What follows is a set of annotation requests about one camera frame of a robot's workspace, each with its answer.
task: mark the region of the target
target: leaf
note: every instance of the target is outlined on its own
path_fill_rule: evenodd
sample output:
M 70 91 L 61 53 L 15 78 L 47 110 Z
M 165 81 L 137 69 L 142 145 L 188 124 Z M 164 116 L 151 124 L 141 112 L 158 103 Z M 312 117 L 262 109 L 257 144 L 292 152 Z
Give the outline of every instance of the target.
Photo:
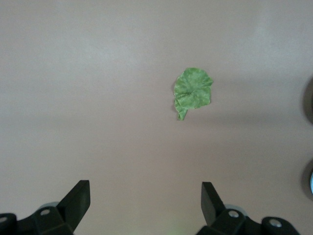
M 198 68 L 187 68 L 177 78 L 174 104 L 179 120 L 184 120 L 188 109 L 197 109 L 211 102 L 212 83 L 212 78 Z

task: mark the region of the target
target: silver bolt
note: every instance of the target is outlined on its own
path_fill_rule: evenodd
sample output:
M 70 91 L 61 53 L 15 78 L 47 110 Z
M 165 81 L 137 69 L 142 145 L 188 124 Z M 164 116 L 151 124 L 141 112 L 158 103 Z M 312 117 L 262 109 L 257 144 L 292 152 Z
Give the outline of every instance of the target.
M 50 213 L 50 210 L 49 209 L 45 209 L 42 212 L 40 212 L 40 215 L 46 215 L 46 214 L 49 214 L 49 213 Z
M 230 217 L 233 217 L 233 218 L 239 217 L 239 214 L 236 211 L 230 211 L 230 212 L 228 212 L 228 214 Z
M 269 223 L 271 224 L 271 226 L 274 226 L 277 228 L 280 228 L 282 226 L 281 222 L 279 222 L 277 219 L 271 219 Z
M 5 221 L 7 221 L 7 219 L 8 219 L 8 217 L 1 217 L 1 218 L 0 218 L 0 223 L 3 223 L 3 222 L 5 222 Z

